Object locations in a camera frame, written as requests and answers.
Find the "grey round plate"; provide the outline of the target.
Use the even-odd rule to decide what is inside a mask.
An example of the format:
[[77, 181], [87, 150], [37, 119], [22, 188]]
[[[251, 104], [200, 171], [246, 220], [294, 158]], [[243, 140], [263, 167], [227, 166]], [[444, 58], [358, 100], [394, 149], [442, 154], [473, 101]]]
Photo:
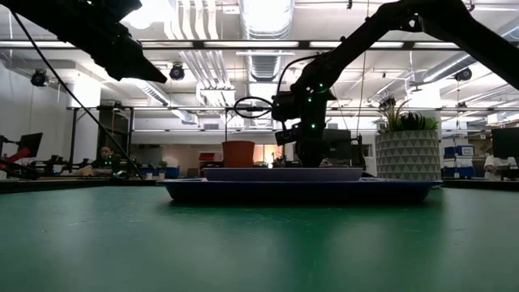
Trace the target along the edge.
[[344, 182], [358, 181], [360, 168], [207, 168], [208, 181], [240, 182]]

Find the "black background shelf frame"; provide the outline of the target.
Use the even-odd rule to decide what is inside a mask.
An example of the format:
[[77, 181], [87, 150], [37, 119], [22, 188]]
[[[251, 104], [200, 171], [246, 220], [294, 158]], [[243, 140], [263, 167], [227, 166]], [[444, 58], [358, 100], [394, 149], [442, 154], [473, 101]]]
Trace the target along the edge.
[[112, 176], [128, 175], [132, 172], [131, 163], [125, 157], [129, 149], [130, 119], [120, 109], [100, 106], [87, 114], [80, 108], [72, 111], [71, 150], [69, 171], [75, 171], [95, 161], [103, 146], [111, 147], [121, 157], [121, 169]]

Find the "red background robot part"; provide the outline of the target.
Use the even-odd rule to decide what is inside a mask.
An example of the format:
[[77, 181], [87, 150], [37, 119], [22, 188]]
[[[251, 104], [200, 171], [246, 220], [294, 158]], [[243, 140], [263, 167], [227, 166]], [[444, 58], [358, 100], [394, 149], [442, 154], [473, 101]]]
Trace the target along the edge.
[[27, 147], [20, 148], [15, 154], [9, 156], [6, 160], [9, 162], [17, 162], [23, 158], [28, 158], [31, 156], [31, 150]]

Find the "orange plastic cup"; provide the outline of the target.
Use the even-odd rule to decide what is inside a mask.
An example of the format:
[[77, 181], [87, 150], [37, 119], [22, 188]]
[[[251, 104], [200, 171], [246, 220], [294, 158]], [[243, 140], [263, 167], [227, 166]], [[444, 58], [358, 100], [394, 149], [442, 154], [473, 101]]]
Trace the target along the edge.
[[251, 168], [254, 165], [255, 143], [230, 140], [222, 143], [225, 168]]

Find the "grey triangle-patterned planter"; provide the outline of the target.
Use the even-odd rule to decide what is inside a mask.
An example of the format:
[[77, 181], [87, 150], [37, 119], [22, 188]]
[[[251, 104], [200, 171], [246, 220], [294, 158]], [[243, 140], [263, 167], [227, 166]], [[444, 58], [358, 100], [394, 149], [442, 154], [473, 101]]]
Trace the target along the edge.
[[437, 131], [396, 131], [375, 137], [378, 178], [440, 181], [440, 145]]

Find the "black computer monitor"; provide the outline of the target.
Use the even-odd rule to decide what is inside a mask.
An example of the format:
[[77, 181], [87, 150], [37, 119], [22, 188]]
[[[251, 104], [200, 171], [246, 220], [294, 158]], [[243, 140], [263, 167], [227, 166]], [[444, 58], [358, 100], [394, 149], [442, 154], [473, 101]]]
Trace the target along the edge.
[[519, 157], [519, 127], [491, 130], [494, 157]]
[[18, 143], [18, 152], [22, 154], [22, 158], [34, 158], [37, 156], [42, 137], [42, 132], [21, 136]]
[[326, 158], [337, 160], [349, 160], [352, 154], [351, 132], [349, 130], [325, 129], [324, 141], [328, 144], [329, 151]]

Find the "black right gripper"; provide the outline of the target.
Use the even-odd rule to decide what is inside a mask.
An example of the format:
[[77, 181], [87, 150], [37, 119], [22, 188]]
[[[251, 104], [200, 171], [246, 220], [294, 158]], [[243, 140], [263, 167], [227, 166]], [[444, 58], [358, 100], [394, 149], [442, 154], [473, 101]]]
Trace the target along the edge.
[[323, 135], [327, 103], [334, 100], [329, 89], [299, 95], [284, 91], [272, 97], [272, 118], [282, 124], [282, 130], [275, 133], [276, 142], [295, 142], [294, 152], [303, 168], [317, 168], [329, 152]]

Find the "dark blue tray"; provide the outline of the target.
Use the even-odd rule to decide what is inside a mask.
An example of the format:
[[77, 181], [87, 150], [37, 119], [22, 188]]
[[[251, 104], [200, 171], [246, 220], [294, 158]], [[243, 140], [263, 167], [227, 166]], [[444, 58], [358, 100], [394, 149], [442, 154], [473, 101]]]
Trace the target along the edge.
[[414, 204], [441, 181], [361, 178], [344, 182], [240, 182], [177, 179], [157, 182], [173, 201], [198, 205]]

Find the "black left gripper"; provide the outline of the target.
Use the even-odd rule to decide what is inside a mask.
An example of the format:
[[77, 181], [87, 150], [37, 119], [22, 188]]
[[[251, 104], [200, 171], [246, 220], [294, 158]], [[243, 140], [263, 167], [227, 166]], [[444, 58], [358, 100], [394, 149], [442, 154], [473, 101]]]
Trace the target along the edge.
[[143, 7], [140, 0], [60, 0], [71, 23], [61, 41], [105, 59], [111, 77], [141, 79], [164, 84], [167, 78], [145, 56], [122, 20]]

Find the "blue storage bins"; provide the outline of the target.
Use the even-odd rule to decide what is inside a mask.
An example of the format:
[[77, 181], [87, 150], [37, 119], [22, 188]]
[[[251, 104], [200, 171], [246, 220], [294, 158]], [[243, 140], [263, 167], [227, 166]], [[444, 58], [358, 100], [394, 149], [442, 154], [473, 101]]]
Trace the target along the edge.
[[486, 157], [476, 155], [473, 145], [444, 148], [443, 178], [483, 178]]

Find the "black overhead frame bar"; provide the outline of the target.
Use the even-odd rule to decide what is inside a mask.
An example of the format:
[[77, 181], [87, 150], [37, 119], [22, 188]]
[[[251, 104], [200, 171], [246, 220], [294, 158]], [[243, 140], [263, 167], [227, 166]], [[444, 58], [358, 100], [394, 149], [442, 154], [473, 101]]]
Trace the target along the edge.
[[[340, 41], [246, 41], [246, 40], [142, 40], [144, 50], [329, 50], [338, 47]], [[432, 50], [461, 51], [449, 42], [442, 41], [376, 41], [364, 50]]]

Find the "person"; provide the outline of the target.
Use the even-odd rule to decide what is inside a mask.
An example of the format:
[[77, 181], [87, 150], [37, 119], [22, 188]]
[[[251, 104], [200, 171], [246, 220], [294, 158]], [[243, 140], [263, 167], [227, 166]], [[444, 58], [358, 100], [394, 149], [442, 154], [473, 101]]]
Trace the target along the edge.
[[514, 157], [508, 157], [506, 159], [494, 157], [490, 155], [486, 158], [484, 163], [484, 178], [491, 181], [500, 181], [500, 171], [505, 169], [517, 169], [517, 163]]
[[75, 171], [78, 176], [112, 176], [121, 169], [121, 157], [109, 146], [101, 148], [100, 156], [87, 166]]

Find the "green potted plant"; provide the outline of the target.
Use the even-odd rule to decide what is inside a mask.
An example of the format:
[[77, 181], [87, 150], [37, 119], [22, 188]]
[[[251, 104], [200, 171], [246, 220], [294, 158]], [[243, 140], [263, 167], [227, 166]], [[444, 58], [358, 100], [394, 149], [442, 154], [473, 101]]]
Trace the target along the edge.
[[378, 112], [384, 121], [380, 124], [380, 134], [397, 131], [436, 131], [438, 122], [434, 118], [425, 117], [418, 112], [404, 112], [408, 101], [397, 104], [393, 96], [379, 102]]

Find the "silver ceiling air duct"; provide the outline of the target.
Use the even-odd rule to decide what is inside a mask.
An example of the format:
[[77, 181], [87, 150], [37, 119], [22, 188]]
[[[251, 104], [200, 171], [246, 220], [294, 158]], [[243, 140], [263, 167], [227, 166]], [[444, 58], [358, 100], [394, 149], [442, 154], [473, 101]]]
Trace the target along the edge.
[[282, 40], [290, 35], [294, 0], [238, 0], [242, 37]]

